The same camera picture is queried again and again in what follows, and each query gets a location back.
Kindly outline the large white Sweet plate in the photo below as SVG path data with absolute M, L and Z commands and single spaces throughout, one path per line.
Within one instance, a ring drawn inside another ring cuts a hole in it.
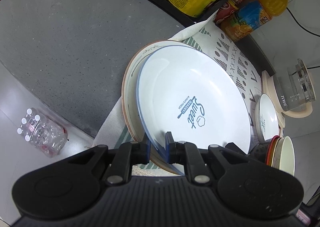
M 242 95 L 227 72 L 208 55 L 187 46 L 165 46 L 149 55 L 136 84 L 138 113 L 162 159 L 165 134 L 206 149 L 236 144 L 248 153 L 251 126 Z

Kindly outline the small white bakery plate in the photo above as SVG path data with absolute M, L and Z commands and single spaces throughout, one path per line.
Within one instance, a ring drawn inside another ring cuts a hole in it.
M 262 94 L 255 106 L 254 126 L 261 143 L 268 142 L 279 133 L 277 113 L 267 94 Z

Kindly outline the brown rimmed white plate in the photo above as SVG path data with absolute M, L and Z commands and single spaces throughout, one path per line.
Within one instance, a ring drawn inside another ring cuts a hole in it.
M 121 86 L 121 105 L 124 115 L 126 126 L 132 136 L 132 138 L 141 142 L 145 135 L 145 131 L 139 116 L 137 100 L 136 100 L 136 87 L 138 76 L 141 67 L 147 60 L 148 56 L 154 51 L 166 46 L 183 46 L 187 45 L 182 42 L 163 40 L 153 42 L 140 49 L 129 62 Z

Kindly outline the pack of water bottles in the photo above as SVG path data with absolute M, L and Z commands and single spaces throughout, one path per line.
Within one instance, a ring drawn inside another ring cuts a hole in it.
M 66 130 L 35 108 L 28 108 L 17 133 L 47 157 L 54 157 L 67 142 Z

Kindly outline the red bowl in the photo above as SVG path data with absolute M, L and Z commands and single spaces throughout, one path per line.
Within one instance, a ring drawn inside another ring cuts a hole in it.
M 274 150 L 276 148 L 276 144 L 279 139 L 280 139 L 280 136 L 278 136 L 278 135 L 274 136 L 268 146 L 268 150 L 267 150 L 267 154 L 266 154 L 266 158 L 265 158 L 265 164 L 268 166 L 272 166 L 272 161 L 273 161 L 273 157 L 274 157 Z

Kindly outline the patterned table cloth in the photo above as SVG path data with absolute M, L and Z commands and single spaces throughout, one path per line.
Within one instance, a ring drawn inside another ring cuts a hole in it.
M 231 77 L 233 82 L 242 95 L 251 126 L 251 143 L 249 154 L 254 146 L 259 142 L 257 132 L 254 126 L 255 105 L 263 93 L 262 79 L 258 71 L 255 69 L 249 59 L 241 52 L 234 42 L 219 29 L 214 22 L 205 24 L 202 29 L 196 28 L 196 33 L 189 36 L 185 40 L 175 40 L 184 29 L 168 40 L 182 42 L 187 47 L 194 48 L 215 60 Z M 118 148 L 125 142 L 134 141 L 132 138 L 122 111 L 122 97 L 117 101 L 116 105 L 108 115 L 107 119 L 100 128 L 94 139 L 94 145 L 104 144 L 110 149 Z M 184 169 L 181 165 L 169 165 L 166 159 L 162 159 L 151 143 L 151 163 L 149 167 L 163 168 L 166 171 L 183 174 Z

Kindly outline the glass kettle on cream base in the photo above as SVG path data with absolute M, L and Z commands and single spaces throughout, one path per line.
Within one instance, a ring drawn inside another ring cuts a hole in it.
M 308 69 L 300 58 L 293 66 L 272 76 L 263 71 L 262 82 L 263 92 L 269 96 L 277 113 L 305 118 L 313 112 L 316 93 Z

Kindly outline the red cola can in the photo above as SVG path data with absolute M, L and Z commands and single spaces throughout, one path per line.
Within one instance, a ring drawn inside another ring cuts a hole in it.
M 240 4 L 245 0 L 228 0 L 224 3 L 218 10 L 214 23 L 216 25 L 220 24 L 224 19 L 231 16 L 234 12 L 239 9 Z

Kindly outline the black shelf rack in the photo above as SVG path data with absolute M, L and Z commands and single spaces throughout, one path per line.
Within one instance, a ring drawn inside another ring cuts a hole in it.
M 219 10 L 227 0 L 217 0 L 214 2 L 213 6 L 205 10 L 200 17 L 192 19 L 191 17 L 185 15 L 177 8 L 175 8 L 168 0 L 148 0 L 154 5 L 156 5 L 161 10 L 165 11 L 181 25 L 183 25 L 187 30 L 181 32 L 178 36 L 175 36 L 175 40 L 185 40 L 189 36 L 196 33 L 196 28 L 202 29 L 205 24 L 209 22 L 214 22 L 216 18 L 214 13 Z M 238 27 L 233 29 L 227 28 L 227 19 L 224 19 L 218 24 L 220 28 L 240 47 L 245 51 L 245 56 L 249 57 L 250 61 L 253 61 L 253 65 L 258 69 L 259 72 L 267 71 L 270 75 L 274 75 L 275 71 L 267 57 L 264 55 L 258 44 L 249 36 L 249 32 L 253 31 L 251 28 Z

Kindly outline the orange juice bottle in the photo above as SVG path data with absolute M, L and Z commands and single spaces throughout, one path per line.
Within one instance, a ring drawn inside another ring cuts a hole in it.
M 289 0 L 253 0 L 224 19 L 220 28 L 234 42 L 281 15 Z

